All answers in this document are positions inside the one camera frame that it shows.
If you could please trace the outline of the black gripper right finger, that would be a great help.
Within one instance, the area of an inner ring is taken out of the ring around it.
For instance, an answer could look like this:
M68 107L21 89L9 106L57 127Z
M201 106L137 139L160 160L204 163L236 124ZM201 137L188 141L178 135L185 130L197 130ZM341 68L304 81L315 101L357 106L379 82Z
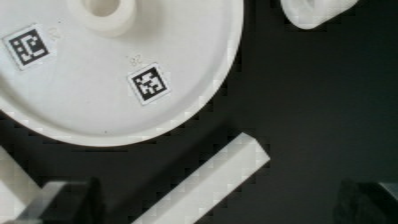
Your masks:
M398 224L398 182L341 181L334 224Z

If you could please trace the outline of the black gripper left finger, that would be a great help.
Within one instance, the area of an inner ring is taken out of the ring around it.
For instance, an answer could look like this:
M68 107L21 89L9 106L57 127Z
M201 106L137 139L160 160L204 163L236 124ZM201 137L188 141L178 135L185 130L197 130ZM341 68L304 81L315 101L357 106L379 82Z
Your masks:
M14 224L105 224L105 199L96 178L50 181Z

